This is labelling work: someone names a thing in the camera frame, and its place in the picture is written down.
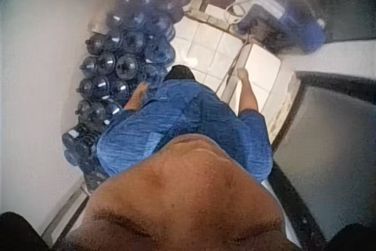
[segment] blue t-shirt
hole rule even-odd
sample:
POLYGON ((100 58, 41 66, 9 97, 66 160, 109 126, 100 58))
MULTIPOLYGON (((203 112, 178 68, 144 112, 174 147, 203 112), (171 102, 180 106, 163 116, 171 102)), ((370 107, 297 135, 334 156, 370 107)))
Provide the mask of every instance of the blue t-shirt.
POLYGON ((187 133, 208 136, 259 182, 271 171, 264 117, 246 110, 239 117, 206 86, 191 80, 164 82, 144 107, 123 111, 101 136, 97 155, 117 175, 187 133))

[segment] hand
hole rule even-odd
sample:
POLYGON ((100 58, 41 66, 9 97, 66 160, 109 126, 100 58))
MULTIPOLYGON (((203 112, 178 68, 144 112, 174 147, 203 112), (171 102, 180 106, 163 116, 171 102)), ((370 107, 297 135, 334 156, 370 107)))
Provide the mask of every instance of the hand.
POLYGON ((149 84, 146 82, 140 83, 135 89, 132 97, 129 99, 128 103, 124 106, 124 110, 138 111, 142 107, 142 98, 146 93, 149 84))
POLYGON ((238 70, 236 70, 236 75, 237 77, 242 81, 249 81, 249 75, 248 75, 248 71, 246 68, 239 68, 238 70))

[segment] person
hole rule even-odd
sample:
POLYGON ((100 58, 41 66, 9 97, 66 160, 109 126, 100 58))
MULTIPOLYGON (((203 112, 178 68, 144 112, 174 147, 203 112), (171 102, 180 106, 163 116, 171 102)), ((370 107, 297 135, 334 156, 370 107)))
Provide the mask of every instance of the person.
POLYGON ((98 144, 112 177, 60 250, 298 250, 260 184, 272 156, 245 69, 239 115, 175 66, 143 105, 137 87, 98 144))

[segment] leg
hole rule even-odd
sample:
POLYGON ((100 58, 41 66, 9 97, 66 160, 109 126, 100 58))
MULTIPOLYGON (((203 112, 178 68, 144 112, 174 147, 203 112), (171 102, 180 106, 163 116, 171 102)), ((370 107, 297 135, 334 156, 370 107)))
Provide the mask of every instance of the leg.
POLYGON ((169 79, 192 79, 192 80, 196 80, 194 78, 192 71, 187 66, 183 66, 183 65, 176 65, 176 66, 172 67, 171 71, 164 78, 164 81, 168 81, 169 79))
POLYGON ((244 68, 238 69, 237 76, 241 81, 239 113, 246 109, 259 111, 257 99, 254 96, 251 83, 249 82, 247 70, 244 68))

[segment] stacked water bottles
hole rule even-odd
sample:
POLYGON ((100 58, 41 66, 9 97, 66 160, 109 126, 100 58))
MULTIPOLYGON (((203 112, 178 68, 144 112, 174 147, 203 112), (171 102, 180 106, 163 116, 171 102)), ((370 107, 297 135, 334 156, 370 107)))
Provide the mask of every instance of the stacked water bottles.
POLYGON ((151 92, 162 83, 175 60, 173 24, 190 1, 117 0, 108 13, 109 32, 86 41, 89 56, 80 66, 85 78, 77 89, 83 98, 76 110, 79 123, 62 142, 66 160, 83 172, 89 191, 108 178, 96 157, 100 135, 139 83, 148 82, 151 92))

